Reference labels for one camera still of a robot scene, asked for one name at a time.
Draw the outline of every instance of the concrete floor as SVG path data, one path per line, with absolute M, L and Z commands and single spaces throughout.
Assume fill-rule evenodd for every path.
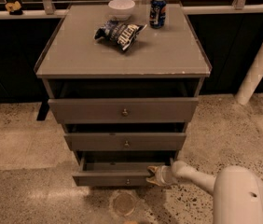
M 76 187 L 77 164 L 40 104 L 0 105 L 0 223 L 212 223 L 212 197 L 191 184 L 139 189 Z M 232 95 L 201 96 L 180 159 L 217 175 L 240 165 L 263 180 L 263 94 L 246 106 Z M 130 194 L 135 209 L 118 215 L 113 201 Z

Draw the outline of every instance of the robotic hand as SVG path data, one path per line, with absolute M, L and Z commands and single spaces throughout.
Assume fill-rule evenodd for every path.
M 149 166 L 147 182 L 170 186 L 178 179 L 191 181 L 214 197 L 214 224 L 263 224 L 263 182 L 251 171 L 230 166 L 217 177 L 197 171 L 183 161 Z

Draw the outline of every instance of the black snack bag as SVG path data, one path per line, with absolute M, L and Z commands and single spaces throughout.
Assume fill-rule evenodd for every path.
M 104 37 L 118 43 L 122 50 L 127 50 L 144 28 L 146 25 L 125 24 L 110 20 L 97 30 L 94 39 Z

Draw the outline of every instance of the white bowl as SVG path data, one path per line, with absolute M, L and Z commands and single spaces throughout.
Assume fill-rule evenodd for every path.
M 135 3 L 132 0 L 112 0 L 109 2 L 110 15 L 125 21 L 133 13 Z

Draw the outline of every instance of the soda can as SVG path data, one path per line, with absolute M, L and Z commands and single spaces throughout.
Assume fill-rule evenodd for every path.
M 160 28 L 166 20 L 166 0 L 151 0 L 150 26 Z

